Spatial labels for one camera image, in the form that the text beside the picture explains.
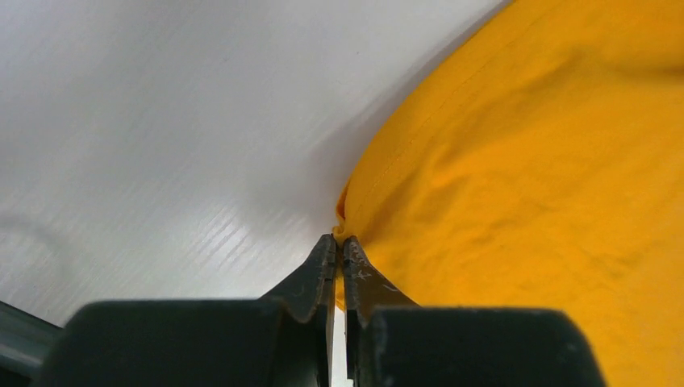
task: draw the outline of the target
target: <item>yellow cloth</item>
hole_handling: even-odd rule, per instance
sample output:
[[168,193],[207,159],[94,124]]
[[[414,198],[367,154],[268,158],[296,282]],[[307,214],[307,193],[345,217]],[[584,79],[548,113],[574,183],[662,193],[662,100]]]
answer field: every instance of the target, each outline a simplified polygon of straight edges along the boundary
[[424,305],[543,306],[684,386],[684,1],[519,0],[379,131],[338,241]]

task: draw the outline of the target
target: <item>white surface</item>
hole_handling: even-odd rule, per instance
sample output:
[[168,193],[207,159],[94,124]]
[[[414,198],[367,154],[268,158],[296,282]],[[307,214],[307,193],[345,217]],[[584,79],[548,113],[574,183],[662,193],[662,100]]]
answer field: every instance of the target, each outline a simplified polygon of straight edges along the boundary
[[261,295],[499,3],[0,2],[0,299],[60,324],[94,299]]

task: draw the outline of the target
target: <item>yellow fabric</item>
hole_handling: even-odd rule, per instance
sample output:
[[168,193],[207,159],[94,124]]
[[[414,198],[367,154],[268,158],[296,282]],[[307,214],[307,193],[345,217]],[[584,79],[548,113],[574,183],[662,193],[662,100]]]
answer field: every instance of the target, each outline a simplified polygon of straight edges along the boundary
[[684,1],[519,0],[379,131],[338,241],[424,305],[543,306],[684,386]]

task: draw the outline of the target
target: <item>stitching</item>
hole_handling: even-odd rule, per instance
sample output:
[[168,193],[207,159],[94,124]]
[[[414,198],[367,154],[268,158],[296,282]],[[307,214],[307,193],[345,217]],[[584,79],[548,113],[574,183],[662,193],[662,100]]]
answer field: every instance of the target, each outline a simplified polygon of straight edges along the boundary
[[[357,207],[356,211],[354,211],[354,214],[353,214],[354,216],[363,214],[361,211],[364,209],[365,204],[366,204],[366,202],[368,201],[368,197],[370,196],[370,194],[372,194],[372,193],[375,191],[375,189],[377,188],[377,185],[380,184],[380,181],[382,181],[382,180],[384,179],[385,175],[387,175],[387,173],[389,173],[389,171],[394,167],[394,165],[396,164],[396,162],[399,161],[399,159],[401,159],[401,158],[406,154],[406,152],[408,151],[408,149],[409,149],[409,148],[411,147],[411,145],[413,145],[413,143],[415,142],[416,138],[418,137],[418,134],[421,132],[421,130],[423,129],[423,127],[425,127],[425,125],[427,125],[428,122],[430,122],[430,120],[432,120],[432,118],[433,118],[433,116],[434,116],[435,114],[440,113],[440,112],[442,111],[442,109],[444,108],[444,106],[445,106],[449,101],[451,101],[451,100],[453,99],[454,94],[456,94],[456,92],[460,91],[464,86],[466,86],[469,82],[471,82],[471,81],[473,80],[473,78],[475,78],[479,73],[481,73],[481,72],[482,72],[487,66],[489,66],[495,59],[498,59],[498,58],[501,56],[501,53],[502,53],[502,52],[506,51],[506,49],[509,48],[512,44],[514,44],[514,43],[517,42],[518,40],[522,39],[522,38],[523,38],[523,37],[532,29],[533,26],[535,26],[540,20],[542,20],[542,18],[543,18],[544,16],[546,16],[546,15],[548,15],[549,13],[551,13],[552,11],[556,10],[558,7],[560,7],[560,6],[563,5],[563,4],[564,4],[564,2],[559,2],[558,4],[556,4],[555,6],[553,6],[551,9],[546,10],[542,15],[540,15],[537,19],[535,19],[532,23],[530,23],[530,24],[529,24],[529,25],[528,25],[528,26],[527,26],[527,27],[526,27],[526,28],[525,28],[517,37],[515,37],[513,40],[511,40],[511,41],[508,42],[505,46],[503,46],[500,50],[498,50],[497,53],[494,54],[494,55],[493,55],[485,64],[483,64],[481,68],[479,68],[475,73],[473,73],[470,77],[468,77],[468,78],[467,78],[465,81],[463,81],[461,84],[459,84],[458,86],[456,86],[456,88],[455,88],[455,89],[452,91],[452,93],[451,93],[451,94],[442,102],[442,104],[441,104],[435,111],[433,111],[432,113],[430,113],[430,115],[425,119],[425,121],[423,121],[423,123],[420,124],[420,126],[418,127],[418,129],[415,131],[415,134],[411,137],[411,140],[409,140],[408,145],[401,151],[401,153],[399,153],[399,154],[390,162],[390,165],[387,166],[387,168],[385,169],[385,171],[384,171],[379,177],[377,177],[377,179],[375,180],[375,182],[373,183],[373,185],[371,185],[371,187],[370,187],[370,189],[368,190],[368,192],[366,193],[366,195],[364,195],[363,199],[361,199],[361,204],[359,204],[359,206]],[[473,94],[473,96],[474,96],[474,97],[477,97],[480,93],[481,93],[481,92],[477,92],[477,93]],[[462,104],[460,104],[460,105],[457,107],[457,109],[462,108],[464,104],[465,104],[465,102],[463,102]],[[443,130],[444,130],[444,127],[440,128],[440,129],[438,129],[437,131],[435,131],[434,133],[432,133],[432,135],[427,139],[427,142],[428,142],[428,143],[432,142],[432,139],[434,139],[438,134],[442,133]],[[408,165],[408,168],[409,168],[409,169],[412,169],[412,168],[415,166],[415,163],[416,163],[416,161],[414,161],[413,163],[409,164],[409,165]]]

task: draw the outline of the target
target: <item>white table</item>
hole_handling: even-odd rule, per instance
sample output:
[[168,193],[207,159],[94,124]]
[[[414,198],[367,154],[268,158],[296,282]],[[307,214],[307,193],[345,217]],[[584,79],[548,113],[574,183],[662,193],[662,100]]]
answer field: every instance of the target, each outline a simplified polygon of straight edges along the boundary
[[261,295],[500,2],[0,2],[0,299]]

